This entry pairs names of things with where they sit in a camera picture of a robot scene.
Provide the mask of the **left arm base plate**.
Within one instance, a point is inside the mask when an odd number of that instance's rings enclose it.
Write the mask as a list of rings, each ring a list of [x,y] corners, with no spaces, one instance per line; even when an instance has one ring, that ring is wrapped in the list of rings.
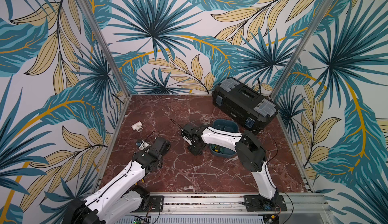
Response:
[[[145,199],[145,202],[140,207],[133,211],[133,213],[146,213],[146,212],[162,212],[164,206],[163,195],[151,195]]]

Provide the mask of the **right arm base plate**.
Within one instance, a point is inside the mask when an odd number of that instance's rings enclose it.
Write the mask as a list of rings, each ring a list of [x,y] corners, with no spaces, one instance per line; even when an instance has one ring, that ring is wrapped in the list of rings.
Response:
[[[282,212],[287,211],[286,202],[282,195],[275,195],[272,199],[266,199],[260,195],[245,195],[243,196],[243,205],[248,212],[254,211],[272,211]]]

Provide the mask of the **clear handle screwdriver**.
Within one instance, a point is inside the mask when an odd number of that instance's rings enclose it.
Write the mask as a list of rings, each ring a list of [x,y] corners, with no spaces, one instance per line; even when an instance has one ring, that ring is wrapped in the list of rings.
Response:
[[[175,120],[170,119],[170,121],[171,121],[172,123],[174,123],[177,127],[179,127],[180,130],[183,129],[183,127],[182,127],[180,124],[178,124]]]

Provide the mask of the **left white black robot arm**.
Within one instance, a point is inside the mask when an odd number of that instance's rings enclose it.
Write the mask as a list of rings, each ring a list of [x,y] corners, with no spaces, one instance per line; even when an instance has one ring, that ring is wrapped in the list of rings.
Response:
[[[171,143],[156,137],[152,143],[138,141],[136,145],[139,150],[116,177],[85,199],[69,203],[62,223],[114,224],[127,213],[149,204],[149,192],[136,183],[161,166]]]

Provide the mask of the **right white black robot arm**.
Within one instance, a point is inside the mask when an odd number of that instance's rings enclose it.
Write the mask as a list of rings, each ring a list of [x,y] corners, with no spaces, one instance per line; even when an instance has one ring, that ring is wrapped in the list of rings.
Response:
[[[236,152],[243,167],[252,173],[259,195],[268,201],[277,200],[278,190],[269,174],[266,151],[252,132],[230,133],[211,126],[186,124],[180,135],[189,143],[188,150],[193,155],[201,155],[205,146],[210,144]]]

